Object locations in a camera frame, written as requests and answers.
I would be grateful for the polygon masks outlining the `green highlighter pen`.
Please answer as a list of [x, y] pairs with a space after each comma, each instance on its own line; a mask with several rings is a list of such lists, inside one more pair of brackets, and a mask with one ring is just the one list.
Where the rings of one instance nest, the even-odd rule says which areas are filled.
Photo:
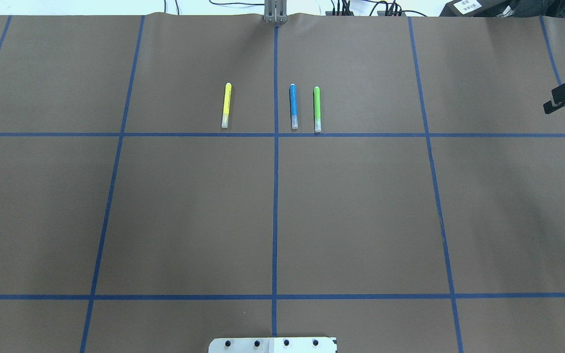
[[321, 114], [321, 89], [319, 86], [312, 90], [313, 111], [314, 111], [314, 133], [322, 132], [322, 114]]

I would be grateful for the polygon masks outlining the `blue highlighter pen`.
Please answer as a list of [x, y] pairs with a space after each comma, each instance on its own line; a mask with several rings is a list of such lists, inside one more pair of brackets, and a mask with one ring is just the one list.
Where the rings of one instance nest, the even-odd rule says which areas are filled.
[[298, 105], [297, 105], [297, 87], [295, 83], [289, 86], [289, 109], [290, 109], [290, 126], [292, 130], [299, 128]]

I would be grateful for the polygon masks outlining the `yellow highlighter pen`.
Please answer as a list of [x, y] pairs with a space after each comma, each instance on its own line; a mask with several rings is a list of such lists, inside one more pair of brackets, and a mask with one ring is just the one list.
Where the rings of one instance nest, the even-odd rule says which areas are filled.
[[230, 112], [231, 112], [231, 94], [232, 84], [227, 82], [224, 87], [223, 108], [221, 118], [221, 128], [227, 129], [229, 127]]

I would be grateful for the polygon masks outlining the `aluminium frame post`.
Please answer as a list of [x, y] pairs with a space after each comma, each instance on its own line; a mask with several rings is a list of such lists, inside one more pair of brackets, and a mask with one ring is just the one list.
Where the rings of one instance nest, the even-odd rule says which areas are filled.
[[265, 0], [264, 21], [269, 24], [283, 24], [287, 22], [287, 0]]

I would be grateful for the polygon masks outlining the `white pedestal column base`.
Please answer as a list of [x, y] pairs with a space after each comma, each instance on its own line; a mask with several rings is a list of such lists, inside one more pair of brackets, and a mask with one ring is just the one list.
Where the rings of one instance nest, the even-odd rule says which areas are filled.
[[331, 337], [240, 337], [213, 339], [209, 353], [336, 353]]

